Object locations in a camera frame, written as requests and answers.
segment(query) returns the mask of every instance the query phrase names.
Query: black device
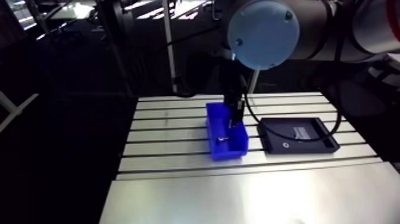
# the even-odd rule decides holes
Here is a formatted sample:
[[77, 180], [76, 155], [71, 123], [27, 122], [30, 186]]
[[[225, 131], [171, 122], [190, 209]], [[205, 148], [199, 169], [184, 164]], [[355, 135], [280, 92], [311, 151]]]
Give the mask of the black device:
[[319, 138], [327, 135], [328, 130], [317, 117], [263, 118], [257, 129], [263, 148], [270, 154], [334, 153], [340, 147], [332, 136], [315, 142], [299, 142], [273, 135], [266, 131], [265, 126], [296, 139]]

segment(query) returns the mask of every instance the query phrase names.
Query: light blue joint cap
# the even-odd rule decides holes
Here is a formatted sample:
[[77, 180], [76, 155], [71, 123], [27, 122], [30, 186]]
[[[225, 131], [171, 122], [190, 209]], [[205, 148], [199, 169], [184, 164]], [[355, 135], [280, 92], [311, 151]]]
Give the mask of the light blue joint cap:
[[278, 1], [257, 1], [235, 12], [228, 27], [232, 53], [245, 66], [267, 70], [290, 57], [300, 35], [294, 12]]

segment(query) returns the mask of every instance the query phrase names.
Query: blue plastic bin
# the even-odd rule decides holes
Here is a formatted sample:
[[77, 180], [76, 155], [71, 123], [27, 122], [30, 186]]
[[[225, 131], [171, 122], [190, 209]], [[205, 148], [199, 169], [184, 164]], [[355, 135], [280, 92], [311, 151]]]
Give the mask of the blue plastic bin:
[[206, 104], [207, 134], [213, 160], [239, 158], [247, 154], [249, 137], [243, 122], [229, 128], [229, 109], [221, 102]]

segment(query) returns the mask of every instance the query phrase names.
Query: metal pole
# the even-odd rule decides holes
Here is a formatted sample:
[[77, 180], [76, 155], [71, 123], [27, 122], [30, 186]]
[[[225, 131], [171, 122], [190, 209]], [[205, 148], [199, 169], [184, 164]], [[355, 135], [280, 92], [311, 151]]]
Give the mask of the metal pole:
[[[168, 0], [162, 0], [162, 7], [164, 8], [164, 28], [165, 36], [167, 38], [167, 43], [172, 41], [171, 34], [171, 19], [170, 19], [170, 7]], [[174, 62], [174, 49], [172, 45], [168, 46], [168, 59], [170, 61], [170, 72], [171, 72], [171, 82], [173, 92], [177, 92], [177, 86], [175, 84], [175, 62]]]
[[249, 94], [254, 93], [255, 85], [257, 84], [258, 76], [260, 75], [259, 70], [254, 70], [253, 75], [251, 76], [250, 80], [250, 87], [249, 87]]

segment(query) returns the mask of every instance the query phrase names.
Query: aluminum table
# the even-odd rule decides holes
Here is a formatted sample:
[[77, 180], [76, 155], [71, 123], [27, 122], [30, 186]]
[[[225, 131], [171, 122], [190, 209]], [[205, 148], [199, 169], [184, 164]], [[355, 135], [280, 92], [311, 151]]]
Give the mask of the aluminum table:
[[[269, 155], [245, 111], [246, 156], [212, 161], [205, 104], [140, 98], [119, 173], [101, 217], [111, 223], [400, 223], [400, 177], [343, 118], [333, 154]], [[252, 94], [259, 117], [319, 117], [336, 109], [320, 93]]]

